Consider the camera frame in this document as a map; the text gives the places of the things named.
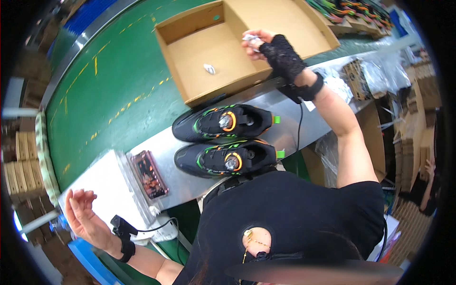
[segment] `black t-shirt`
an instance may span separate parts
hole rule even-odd
[[[203,284],[237,284],[224,270],[242,263],[242,236],[253,227],[270,232],[270,254],[367,259],[383,237],[382,188],[373,181],[325,188],[286,171],[260,175],[206,205],[187,264],[173,284],[188,284],[203,265]],[[252,259],[247,253],[245,262]]]

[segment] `black wrist strap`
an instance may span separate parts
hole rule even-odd
[[[323,76],[318,72],[316,72],[315,74],[317,76],[317,79],[312,86],[304,85],[296,87],[299,96],[304,101],[312,101],[313,99],[315,99],[315,95],[323,88],[323,85],[325,85]]]
[[[286,84],[277,89],[296,104],[301,104],[300,98],[304,101],[312,101],[315,99],[315,95],[323,88],[323,85],[325,85],[323,76],[318,72],[315,74],[317,75],[317,80],[312,86],[305,85],[298,87],[294,84]]]
[[[120,250],[121,253],[124,255],[118,261],[127,263],[130,258],[136,253],[135,244],[131,240],[121,239],[122,240],[122,248]]]

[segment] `factory floor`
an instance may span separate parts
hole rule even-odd
[[[127,152],[168,128],[189,109],[167,68],[154,25],[210,1],[141,1],[114,19],[83,48],[46,110],[49,149],[61,191],[104,151]],[[376,50],[388,43],[366,36],[345,37],[340,42],[338,49],[306,62],[313,65]],[[65,53],[65,45],[56,44],[53,53],[60,54],[51,55],[51,60],[58,61]],[[307,177],[300,152],[283,163],[287,170],[296,173],[298,168],[299,176]],[[199,218],[196,202],[168,213],[178,217],[181,231],[192,242]]]

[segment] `sneaker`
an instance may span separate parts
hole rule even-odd
[[[250,105],[207,108],[195,114],[184,114],[172,124],[173,135],[182,141],[205,142],[215,138],[254,138],[280,117]]]
[[[242,175],[272,165],[283,151],[258,139],[224,145],[197,144],[181,148],[174,163],[182,171],[203,178]]]

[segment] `open shoe box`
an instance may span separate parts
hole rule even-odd
[[[251,61],[242,33],[264,28],[284,34],[301,58],[338,47],[339,41],[304,0],[219,0],[171,17],[156,36],[185,104],[233,94],[266,79],[271,69]],[[203,64],[214,66],[211,75]]]

